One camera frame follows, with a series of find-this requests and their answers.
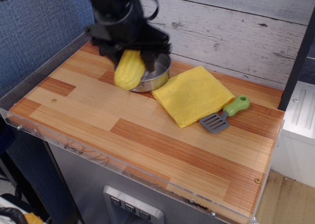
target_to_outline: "button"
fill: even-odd
[[[120,200],[114,197],[110,197],[112,200],[112,203],[115,204],[116,206],[121,206],[122,204],[120,203]]]
[[[139,214],[140,214],[140,217],[142,217],[143,219],[145,219],[145,220],[151,220],[150,214],[145,213],[145,212],[143,212],[143,211],[141,211],[141,210],[139,210]]]
[[[131,213],[136,213],[136,209],[127,203],[125,203],[125,208],[127,211],[129,211]]]

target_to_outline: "silver saucepan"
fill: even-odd
[[[160,54],[154,63],[154,71],[145,70],[139,85],[130,91],[148,92],[163,86],[169,79],[171,65],[172,60],[169,54]]]

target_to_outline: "wooden floor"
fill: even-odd
[[[259,224],[315,224],[315,188],[270,171],[256,218]]]

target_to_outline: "table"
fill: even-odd
[[[170,75],[193,66],[173,61]],[[211,72],[249,109],[209,133],[180,129],[150,92],[114,86],[113,63],[90,42],[10,108],[11,124],[58,145],[106,161],[222,220],[249,223],[268,177],[284,112],[282,91]]]

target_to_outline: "toy spatula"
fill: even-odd
[[[235,98],[233,102],[226,105],[221,115],[218,113],[212,113],[199,120],[199,122],[211,133],[217,133],[227,128],[230,123],[226,118],[232,117],[235,113],[245,110],[250,106],[250,99],[244,95],[240,95]]]

